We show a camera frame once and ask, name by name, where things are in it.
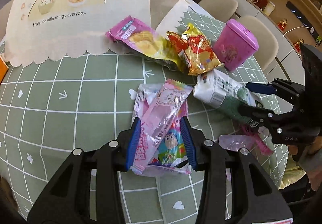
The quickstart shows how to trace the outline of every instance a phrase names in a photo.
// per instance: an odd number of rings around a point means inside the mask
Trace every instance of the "beige chair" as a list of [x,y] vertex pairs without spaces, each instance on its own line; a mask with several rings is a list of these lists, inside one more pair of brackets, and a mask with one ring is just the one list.
[[257,38],[259,49],[254,54],[260,68],[264,71],[276,57],[279,43],[272,32],[260,20],[253,16],[243,16],[237,20]]
[[236,0],[202,0],[198,3],[213,18],[226,23],[235,13],[238,2]]
[[5,36],[5,30],[7,29],[7,22],[12,3],[13,0],[8,2],[4,7],[0,9],[0,40]]

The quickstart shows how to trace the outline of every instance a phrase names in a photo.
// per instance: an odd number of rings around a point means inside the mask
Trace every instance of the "silver screw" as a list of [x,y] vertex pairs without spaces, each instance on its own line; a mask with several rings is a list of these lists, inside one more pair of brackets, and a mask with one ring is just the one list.
[[205,140],[203,143],[208,147],[212,147],[214,145],[214,142],[212,140]]
[[240,149],[240,153],[243,155],[248,155],[249,154],[249,150],[247,150],[246,148],[241,148]]
[[81,153],[82,153],[82,150],[81,149],[75,149],[75,150],[73,150],[73,154],[75,156],[81,155]]
[[108,143],[108,145],[110,146],[110,147],[112,147],[112,148],[115,148],[115,147],[117,147],[118,146],[118,142],[117,141],[110,141],[109,143]]

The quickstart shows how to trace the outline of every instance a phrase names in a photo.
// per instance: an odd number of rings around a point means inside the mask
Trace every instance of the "checkered tablecloth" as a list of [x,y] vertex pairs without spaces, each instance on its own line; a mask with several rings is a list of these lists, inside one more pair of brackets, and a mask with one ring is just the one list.
[[[192,12],[185,13],[179,32],[188,22],[196,25],[212,42],[225,23]],[[5,44],[0,45],[0,52]],[[235,72],[226,72],[246,84],[267,82],[251,56]],[[41,65],[10,66],[0,85],[0,174],[12,186],[19,212],[26,217],[40,192],[61,163],[77,147],[99,149],[130,128],[135,96],[143,83],[161,83],[167,78],[189,85],[195,78],[133,55],[113,52],[85,54],[73,59],[47,60]],[[280,113],[275,96],[260,95],[266,108]],[[225,115],[188,98],[189,121],[204,135],[216,140],[235,134],[238,124]],[[283,145],[265,143],[274,150],[270,157],[255,148],[252,153],[279,186],[288,156]],[[120,195],[127,223],[194,223],[202,190],[203,172],[190,176],[161,178],[119,173]],[[91,181],[91,217],[95,219],[95,172]],[[227,181],[226,217],[231,216],[231,187]]]

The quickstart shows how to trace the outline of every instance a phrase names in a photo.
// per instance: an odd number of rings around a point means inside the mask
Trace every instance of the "candy wrapper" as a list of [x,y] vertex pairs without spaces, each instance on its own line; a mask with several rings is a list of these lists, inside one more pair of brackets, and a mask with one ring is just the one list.
[[223,66],[214,54],[210,41],[191,23],[182,35],[175,32],[167,32],[167,35],[178,56],[189,68],[189,75],[199,75]]
[[135,54],[145,56],[170,70],[183,72],[185,69],[185,64],[171,43],[136,18],[128,16],[110,29],[106,36],[113,41],[124,43]]
[[180,118],[188,113],[186,99],[193,89],[170,79],[161,88],[150,87],[145,92],[143,88],[139,88],[133,112],[133,117],[142,116],[141,136],[131,167],[136,174],[142,174],[149,163],[173,168],[186,160],[179,125]]
[[251,127],[259,124],[249,117],[241,116],[237,109],[242,103],[263,108],[260,99],[219,70],[212,70],[198,76],[194,97],[243,124],[249,124]]

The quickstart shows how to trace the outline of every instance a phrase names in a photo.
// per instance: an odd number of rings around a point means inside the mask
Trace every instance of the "pink trash can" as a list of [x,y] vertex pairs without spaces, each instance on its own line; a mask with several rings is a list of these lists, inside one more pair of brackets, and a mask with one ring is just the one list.
[[254,34],[241,23],[230,19],[213,46],[213,51],[225,63],[226,69],[233,71],[258,51],[258,47]]

